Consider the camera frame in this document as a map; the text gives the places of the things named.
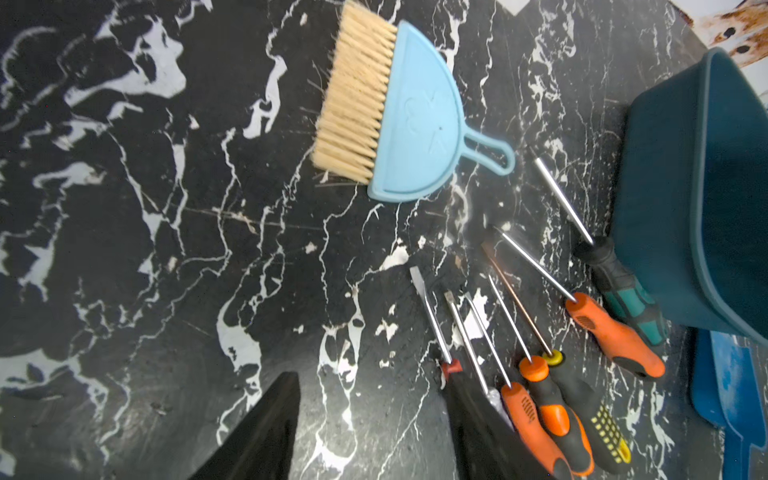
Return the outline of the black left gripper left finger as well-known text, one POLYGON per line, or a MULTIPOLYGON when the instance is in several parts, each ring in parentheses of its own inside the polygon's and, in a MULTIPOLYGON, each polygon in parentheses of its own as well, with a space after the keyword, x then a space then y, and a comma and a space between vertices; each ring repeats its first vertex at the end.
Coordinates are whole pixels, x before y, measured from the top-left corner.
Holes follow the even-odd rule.
POLYGON ((281 373, 193 479, 287 479, 300 413, 299 375, 281 373))

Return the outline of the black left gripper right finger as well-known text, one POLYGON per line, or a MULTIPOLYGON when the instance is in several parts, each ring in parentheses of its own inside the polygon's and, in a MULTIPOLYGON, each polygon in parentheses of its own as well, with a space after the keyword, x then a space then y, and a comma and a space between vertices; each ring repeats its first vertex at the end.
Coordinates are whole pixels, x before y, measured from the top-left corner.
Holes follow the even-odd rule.
POLYGON ((444 397, 459 478, 550 477, 465 373, 448 375, 444 397))

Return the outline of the clear handled screwdriver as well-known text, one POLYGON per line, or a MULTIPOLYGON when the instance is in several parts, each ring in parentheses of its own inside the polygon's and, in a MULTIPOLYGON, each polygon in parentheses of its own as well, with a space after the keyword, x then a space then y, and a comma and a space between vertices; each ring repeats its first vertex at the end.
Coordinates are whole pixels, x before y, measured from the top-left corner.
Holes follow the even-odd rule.
POLYGON ((462 338, 462 343, 464 345, 467 357, 470 360, 470 363, 475 371, 480 388, 486 400, 493 407, 493 409, 498 413, 498 415, 502 418, 502 421, 508 426, 508 428, 510 430, 514 430, 511 419, 502 403, 499 391, 496 390, 494 387, 489 387, 485 380, 481 365, 478 362, 475 349, 472 345, 471 339, 469 338, 466 327, 461 319, 459 307, 453 294, 450 291, 445 291, 444 296, 451 310, 454 323, 457 326, 459 334, 462 338))

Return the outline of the orange black stubby screwdriver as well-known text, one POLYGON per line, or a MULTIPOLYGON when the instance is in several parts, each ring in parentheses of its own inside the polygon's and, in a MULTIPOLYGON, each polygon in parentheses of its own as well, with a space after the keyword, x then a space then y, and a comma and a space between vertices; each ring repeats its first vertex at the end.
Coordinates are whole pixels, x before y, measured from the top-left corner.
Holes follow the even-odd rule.
POLYGON ((574 410, 566 405, 543 357, 530 353, 495 283, 490 281, 489 284, 523 348, 524 357, 518 364, 518 370, 527 381, 524 387, 534 402, 545 433, 564 454, 572 478, 589 476, 595 470, 595 460, 581 420, 574 410))

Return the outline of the red collar screwdriver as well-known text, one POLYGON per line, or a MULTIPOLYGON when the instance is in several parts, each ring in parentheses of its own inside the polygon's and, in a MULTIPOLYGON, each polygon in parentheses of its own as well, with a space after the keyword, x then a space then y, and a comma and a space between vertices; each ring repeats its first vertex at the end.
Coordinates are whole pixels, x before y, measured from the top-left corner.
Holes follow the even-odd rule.
POLYGON ((440 328, 440 324, 437 320, 435 311, 430 304, 426 285, 420 273, 419 268, 417 266, 411 266, 409 268, 409 273, 410 273, 412 283, 421 299, 424 309, 426 310, 431 329, 438 342, 440 355, 441 355, 440 368, 442 372, 442 377, 445 381, 448 381, 452 374, 461 373, 463 371, 462 365, 460 361, 455 360, 450 353, 450 349, 448 347, 448 344, 440 328))

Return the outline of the black yellow handled screwdriver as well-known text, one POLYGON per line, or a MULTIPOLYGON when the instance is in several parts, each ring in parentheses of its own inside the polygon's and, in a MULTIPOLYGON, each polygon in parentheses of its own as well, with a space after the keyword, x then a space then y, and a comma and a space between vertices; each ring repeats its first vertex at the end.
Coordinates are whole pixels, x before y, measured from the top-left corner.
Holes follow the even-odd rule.
POLYGON ((600 467, 608 473, 617 475, 628 473, 632 463, 630 446, 611 413, 603 404, 601 395, 573 373, 566 366, 565 355, 552 348, 544 339, 536 322, 504 275, 494 256, 492 246, 484 242, 482 249, 542 347, 542 353, 538 356, 543 357, 550 367, 550 375, 560 388, 566 405, 571 407, 581 420, 592 448, 595 468, 600 467))

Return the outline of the green black handled screwdriver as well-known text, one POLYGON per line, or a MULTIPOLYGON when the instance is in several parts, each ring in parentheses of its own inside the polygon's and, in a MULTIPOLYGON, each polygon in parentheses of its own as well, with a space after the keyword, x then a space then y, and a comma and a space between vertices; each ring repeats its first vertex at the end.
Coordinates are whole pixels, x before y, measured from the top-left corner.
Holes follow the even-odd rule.
POLYGON ((637 276, 618 259, 613 239, 590 233, 545 161, 535 153, 533 156, 546 185, 582 237, 573 254, 591 268, 594 283, 609 313, 631 327, 652 351, 661 353, 669 337, 669 328, 659 304, 644 289, 637 276))

